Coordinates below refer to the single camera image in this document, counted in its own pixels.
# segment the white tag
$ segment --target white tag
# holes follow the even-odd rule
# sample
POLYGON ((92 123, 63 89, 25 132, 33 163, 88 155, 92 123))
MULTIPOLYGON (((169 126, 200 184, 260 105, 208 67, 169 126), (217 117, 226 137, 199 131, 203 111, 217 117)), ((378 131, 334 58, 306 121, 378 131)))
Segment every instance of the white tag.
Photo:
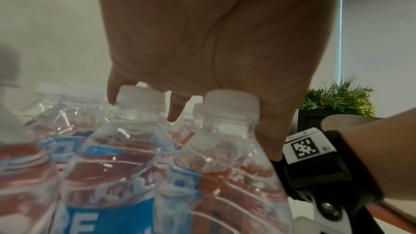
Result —
POLYGON ((289 165, 336 151, 326 136, 316 128, 288 136, 283 146, 283 154, 289 165))
POLYGON ((293 222, 295 234, 344 234, 324 224, 305 217, 298 217, 293 222))

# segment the bottle label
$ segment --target bottle label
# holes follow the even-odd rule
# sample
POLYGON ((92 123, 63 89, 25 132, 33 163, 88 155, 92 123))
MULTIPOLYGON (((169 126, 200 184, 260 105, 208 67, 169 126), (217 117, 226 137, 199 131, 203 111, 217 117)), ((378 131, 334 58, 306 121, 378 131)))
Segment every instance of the bottle label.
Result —
POLYGON ((68 160, 78 151, 94 131, 77 132, 71 136, 51 136, 42 139, 43 149, 51 156, 58 171, 62 172, 68 160))
POLYGON ((151 234, 154 198, 117 208, 60 204, 51 234, 151 234))

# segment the forearm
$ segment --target forearm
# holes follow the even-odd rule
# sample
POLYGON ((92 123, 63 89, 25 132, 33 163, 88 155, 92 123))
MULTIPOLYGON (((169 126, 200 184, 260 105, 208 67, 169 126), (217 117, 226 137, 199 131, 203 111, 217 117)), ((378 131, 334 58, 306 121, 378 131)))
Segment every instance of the forearm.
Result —
POLYGON ((416 199, 415 134, 416 108, 343 132, 342 137, 386 197, 416 199))

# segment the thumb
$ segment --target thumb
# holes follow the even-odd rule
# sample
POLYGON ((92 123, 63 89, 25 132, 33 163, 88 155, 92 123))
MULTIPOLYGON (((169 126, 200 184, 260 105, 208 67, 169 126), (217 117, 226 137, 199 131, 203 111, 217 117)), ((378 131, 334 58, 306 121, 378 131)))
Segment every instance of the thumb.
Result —
POLYGON ((181 115, 186 103, 191 99, 190 96, 182 96, 172 92, 170 95, 170 107, 168 121, 174 122, 181 115))
POLYGON ((107 82, 107 98, 110 104, 116 103, 118 92, 123 85, 137 85, 139 80, 124 77, 114 65, 111 67, 110 76, 107 82))
POLYGON ((296 109, 281 114, 264 114, 255 128, 256 139, 267 157, 279 161, 283 156, 283 145, 289 134, 296 109))

